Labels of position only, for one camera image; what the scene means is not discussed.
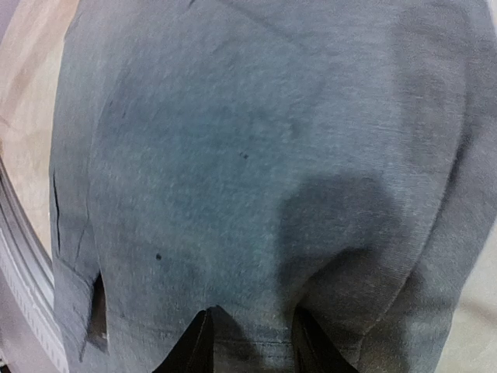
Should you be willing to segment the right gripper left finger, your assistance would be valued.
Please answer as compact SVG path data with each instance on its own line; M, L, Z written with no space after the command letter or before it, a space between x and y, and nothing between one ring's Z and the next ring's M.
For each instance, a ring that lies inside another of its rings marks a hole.
M211 310L198 312L153 373L213 373L214 321Z

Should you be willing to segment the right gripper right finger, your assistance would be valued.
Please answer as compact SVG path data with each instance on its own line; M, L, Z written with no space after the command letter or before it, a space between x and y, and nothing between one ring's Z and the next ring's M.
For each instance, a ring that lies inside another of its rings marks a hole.
M298 373L358 373L306 309L295 309L291 342Z

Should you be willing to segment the grey blue button shirt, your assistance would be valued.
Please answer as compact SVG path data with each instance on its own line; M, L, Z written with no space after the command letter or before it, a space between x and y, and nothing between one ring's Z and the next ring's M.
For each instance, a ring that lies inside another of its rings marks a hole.
M81 1L50 154L71 372L290 372L302 306L361 372L436 369L496 219L486 1Z

